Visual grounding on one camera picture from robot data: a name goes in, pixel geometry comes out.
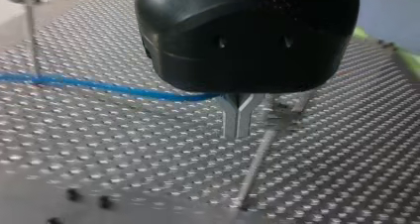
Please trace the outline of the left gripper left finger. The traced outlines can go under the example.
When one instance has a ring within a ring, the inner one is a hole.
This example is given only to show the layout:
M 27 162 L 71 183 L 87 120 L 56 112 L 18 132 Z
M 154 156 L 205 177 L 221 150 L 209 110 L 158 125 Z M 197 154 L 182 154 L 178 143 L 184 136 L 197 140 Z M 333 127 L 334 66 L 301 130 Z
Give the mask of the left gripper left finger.
M 219 106 L 223 110 L 223 137 L 236 139 L 238 130 L 239 95 L 224 94 L 219 99 Z

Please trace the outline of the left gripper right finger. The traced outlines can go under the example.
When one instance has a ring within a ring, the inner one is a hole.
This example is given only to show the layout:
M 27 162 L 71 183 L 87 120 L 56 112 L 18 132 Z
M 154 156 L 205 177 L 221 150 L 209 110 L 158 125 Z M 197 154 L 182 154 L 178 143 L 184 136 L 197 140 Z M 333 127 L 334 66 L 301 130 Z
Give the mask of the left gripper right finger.
M 260 93 L 240 94 L 238 99 L 237 138 L 247 137 L 251 131 L 251 119 L 255 109 L 262 103 L 264 95 Z

